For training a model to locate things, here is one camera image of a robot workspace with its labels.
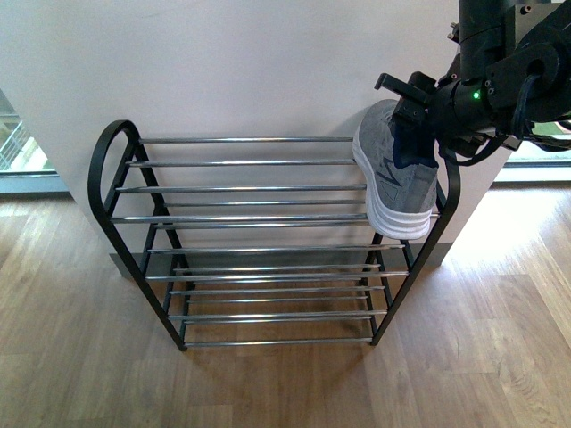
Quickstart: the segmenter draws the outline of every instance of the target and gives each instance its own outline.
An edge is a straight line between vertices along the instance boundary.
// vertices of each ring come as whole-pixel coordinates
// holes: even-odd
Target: white wall
[[[352,136],[364,111],[390,96],[373,89],[380,72],[407,79],[415,70],[435,78],[447,70],[457,7],[456,0],[2,2],[0,87],[91,218],[88,163],[112,120],[133,120],[143,136]],[[465,192],[445,242],[507,156],[463,171]],[[229,173],[219,182],[239,179]],[[179,172],[161,178],[188,181]],[[255,177],[271,178],[300,179],[275,170]],[[342,169],[325,178],[362,181]],[[252,236],[263,237],[241,239]]]

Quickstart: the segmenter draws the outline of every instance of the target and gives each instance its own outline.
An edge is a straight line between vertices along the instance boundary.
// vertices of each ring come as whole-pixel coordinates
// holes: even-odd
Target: wooden floor
[[[0,202],[1,427],[571,427],[571,192],[489,192],[376,348],[179,352],[71,201]]]

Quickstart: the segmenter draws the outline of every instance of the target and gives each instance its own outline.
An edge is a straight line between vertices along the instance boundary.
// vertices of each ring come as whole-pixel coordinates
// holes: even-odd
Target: metal shoe rack
[[[120,134],[127,137],[126,148],[103,198],[103,165],[110,146]],[[230,147],[247,143],[251,147],[257,143],[351,144],[351,141],[346,137],[143,139],[128,120],[115,121],[104,130],[96,144],[88,175],[91,210],[180,350],[246,344],[378,344],[458,206],[457,166],[446,163],[448,193],[445,196],[438,185],[434,225],[416,256],[408,241],[383,242],[383,236],[370,229],[364,213],[365,185],[362,184],[259,186],[247,183],[249,174],[239,175],[240,183],[233,186],[192,183],[168,186],[157,181],[157,177],[161,177],[159,170],[175,167],[178,167],[176,171],[196,168],[205,171],[203,167],[211,167],[209,172],[218,171],[213,172],[213,176],[224,167],[250,171],[260,166],[290,169],[298,176],[303,174],[304,168],[340,165],[357,168],[351,167],[353,159],[197,161],[193,160],[197,144]],[[147,153],[160,152],[166,146],[172,148],[172,144],[176,147],[184,144],[187,158],[149,160]],[[346,152],[351,152],[349,145]],[[145,185],[127,186],[126,179],[131,174],[140,174]],[[350,196],[346,199],[315,196],[338,192]],[[206,202],[198,197],[205,194],[211,197]],[[150,197],[152,214],[117,215],[118,202],[126,197]],[[267,207],[296,213],[265,215]],[[310,213],[298,213],[309,207]],[[337,210],[344,207],[350,213],[332,214],[328,211],[331,207]],[[215,214],[204,214],[205,210]],[[256,214],[233,214],[244,210],[253,210]],[[145,227],[142,249],[129,249],[123,239],[124,225]],[[368,227],[369,238],[357,245],[314,243],[251,247],[236,246],[236,240],[234,245],[221,248],[192,245],[192,233],[196,232],[223,230],[232,234],[257,229],[261,231],[260,236],[267,236],[277,230],[291,230],[289,228],[306,230],[297,229],[300,227],[348,231]],[[180,239],[183,233],[190,234],[184,244]],[[387,260],[394,260],[395,255],[401,260],[400,265],[392,261],[391,265],[396,267],[389,266]]]

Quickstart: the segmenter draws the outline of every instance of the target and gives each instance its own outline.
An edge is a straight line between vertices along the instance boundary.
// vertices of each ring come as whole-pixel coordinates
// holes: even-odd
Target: metal rod
[[[276,270],[329,270],[329,269],[363,269],[378,268],[378,264],[370,265],[296,265],[296,266],[263,266],[263,267],[178,267],[174,272],[193,272],[194,274],[203,272],[272,272]]]
[[[363,220],[341,221],[296,221],[287,223],[178,223],[175,225],[158,225],[157,230],[205,230],[205,229],[259,229],[285,227],[369,227],[369,222]]]
[[[276,185],[276,186],[141,186],[118,187],[119,193],[225,193],[225,192],[331,192],[365,190],[367,185]]]
[[[199,321],[206,319],[281,319],[281,318],[322,318],[322,317],[373,317],[386,315],[386,310],[336,310],[330,312],[282,312],[275,314],[206,314],[206,315],[171,315],[172,321]]]
[[[268,248],[177,248],[177,249],[153,249],[152,254],[185,254],[185,253],[263,253],[263,252],[298,252],[298,251],[363,251],[363,250],[400,250],[400,244],[383,245],[331,245],[331,246],[290,246],[290,247],[268,247]]]
[[[120,224],[144,223],[224,223],[224,222],[288,222],[288,221],[340,221],[366,220],[367,214],[330,214],[313,216],[149,216],[113,217],[112,222]]]
[[[280,303],[280,302],[301,302],[301,301],[353,301],[365,300],[366,296],[345,296],[345,297],[296,297],[292,299],[218,299],[218,300],[189,300],[188,303],[194,305],[220,304],[220,303]]]
[[[371,342],[370,337],[340,337],[338,339],[300,339],[289,341],[249,341],[249,342],[187,342],[187,348],[209,348],[215,346],[247,346],[247,345],[303,345],[312,343],[354,343]]]
[[[382,278],[389,276],[407,276],[408,271],[402,272],[355,272],[345,274],[276,274],[276,275],[179,275],[179,276],[147,276],[149,282],[193,281],[196,284],[254,284],[254,283],[286,283],[286,282],[320,282],[320,281],[351,281],[362,278]]]
[[[297,200],[297,201],[236,201],[236,202],[166,202],[168,208],[199,207],[259,207],[281,205],[362,205],[365,201],[357,199]]]
[[[195,167],[286,167],[319,165],[355,165],[353,159],[316,159],[316,160],[204,160],[180,162],[174,160],[149,160],[146,162],[127,162],[131,168],[195,168]]]
[[[179,296],[208,296],[222,294],[270,294],[273,292],[369,292],[383,290],[383,286],[353,286],[353,287],[308,287],[308,288],[245,288],[240,290],[188,290],[173,291],[170,294]]]
[[[349,136],[244,137],[244,138],[145,138],[141,144],[213,144],[213,143],[352,143]]]
[[[277,318],[277,319],[201,319],[183,321],[186,325],[213,325],[213,324],[259,324],[259,323],[313,323],[331,321],[368,321],[371,316],[359,317],[322,317],[322,318]]]

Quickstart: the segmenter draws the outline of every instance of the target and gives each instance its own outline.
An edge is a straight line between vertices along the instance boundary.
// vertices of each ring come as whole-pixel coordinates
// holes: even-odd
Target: gray sneaker
[[[353,138],[353,156],[367,180],[366,204],[371,226],[389,238],[418,239],[430,229],[438,164],[433,145],[428,157],[402,165],[389,128],[396,104],[395,100],[383,100],[367,111]]]

